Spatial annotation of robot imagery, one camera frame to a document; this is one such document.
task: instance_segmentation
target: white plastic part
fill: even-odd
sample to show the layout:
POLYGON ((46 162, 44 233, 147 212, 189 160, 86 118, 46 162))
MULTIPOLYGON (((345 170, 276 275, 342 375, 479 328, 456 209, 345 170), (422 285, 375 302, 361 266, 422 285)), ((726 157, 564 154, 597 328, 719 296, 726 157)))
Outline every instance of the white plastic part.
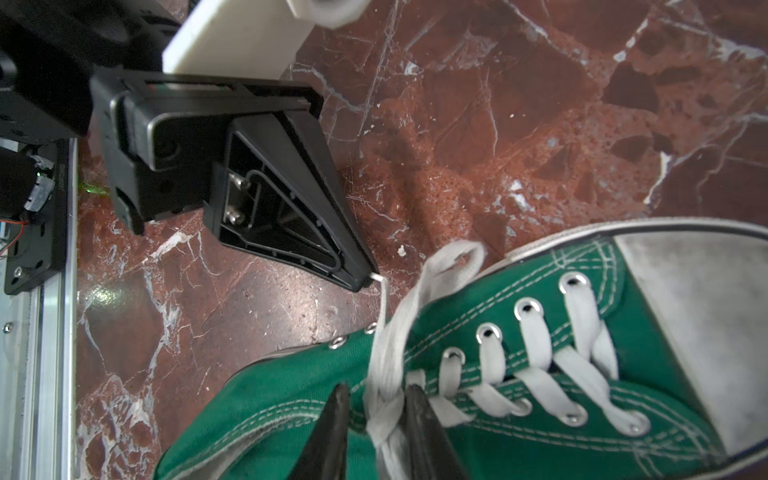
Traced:
POLYGON ((338 28, 370 0, 202 0, 163 51, 163 72, 275 80, 315 24, 338 28))

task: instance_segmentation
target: green canvas fabric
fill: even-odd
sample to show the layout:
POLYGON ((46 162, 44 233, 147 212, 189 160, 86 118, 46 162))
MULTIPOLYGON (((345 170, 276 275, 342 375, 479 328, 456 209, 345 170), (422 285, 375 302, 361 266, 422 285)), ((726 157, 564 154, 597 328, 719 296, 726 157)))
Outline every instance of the green canvas fabric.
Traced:
MULTIPOLYGON (((497 419, 466 394, 455 404, 476 415, 448 429, 467 473, 474 479, 648 478, 683 475, 724 460, 723 450, 681 375, 654 318, 610 239, 589 240, 522 261, 427 306, 410 333, 406 372, 424 369, 427 395, 437 393, 442 352, 451 346, 466 355, 462 387, 479 383, 475 331, 492 322, 504 336, 509 380, 497 390, 510 399, 529 398, 533 413, 497 419), (524 343, 513 313, 530 296, 541 302, 554 350, 573 342, 558 281, 568 271, 586 275, 614 341, 620 380, 610 382, 619 407, 644 413, 651 430, 629 438, 606 420, 567 376, 554 375, 565 392, 586 408, 579 428, 547 414, 511 375, 527 366, 524 343)), ((234 376, 189 429, 164 454, 155 478, 178 478, 211 465, 227 453, 236 460, 222 478, 285 478, 313 422, 340 382, 350 386, 348 478, 375 478, 376 454, 365 434, 362 393, 372 336, 357 332, 339 349, 320 345, 280 359, 257 363, 234 376), (248 448, 232 453, 244 439, 248 448)))

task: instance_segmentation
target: red wire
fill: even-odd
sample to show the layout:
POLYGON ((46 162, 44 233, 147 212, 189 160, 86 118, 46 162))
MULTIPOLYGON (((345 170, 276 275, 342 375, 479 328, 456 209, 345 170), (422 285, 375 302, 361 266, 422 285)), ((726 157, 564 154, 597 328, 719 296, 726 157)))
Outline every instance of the red wire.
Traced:
POLYGON ((18 242, 18 239, 22 237, 22 233, 24 233, 24 225, 27 224, 26 222, 11 222, 7 220, 3 220, 3 221, 5 221, 6 223, 16 223, 17 225, 21 225, 22 229, 18 231, 18 235, 16 235, 15 239, 11 240, 11 243, 9 243, 5 247, 3 247, 2 250, 0 250, 0 256, 2 256, 3 253, 7 252, 8 249, 11 248, 14 243, 18 242))

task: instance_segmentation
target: brown marble floor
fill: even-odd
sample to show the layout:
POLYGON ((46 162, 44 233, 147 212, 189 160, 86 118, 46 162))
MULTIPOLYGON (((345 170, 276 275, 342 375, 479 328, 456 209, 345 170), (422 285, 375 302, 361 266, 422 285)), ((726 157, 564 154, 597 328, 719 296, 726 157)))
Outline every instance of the brown marble floor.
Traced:
MULTIPOLYGON (((184 2, 167 2, 179 18, 184 2)), ((394 303, 458 238, 492 254, 603 220, 768 225, 764 0, 373 0, 316 28, 286 73, 321 117, 394 303)), ((98 139, 83 178, 105 182, 98 139)), ((134 237, 81 195, 80 478, 149 478, 231 373, 376 316, 351 294, 220 246, 192 213, 134 237)))

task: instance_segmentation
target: black triangular gripper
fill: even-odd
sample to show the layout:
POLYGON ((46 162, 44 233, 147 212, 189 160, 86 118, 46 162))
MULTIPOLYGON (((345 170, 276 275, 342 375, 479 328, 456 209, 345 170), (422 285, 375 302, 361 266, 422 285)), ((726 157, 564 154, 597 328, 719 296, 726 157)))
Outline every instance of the black triangular gripper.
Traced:
POLYGON ((358 291, 376 263, 346 205, 319 122, 306 111, 232 121, 207 218, 229 247, 358 291))

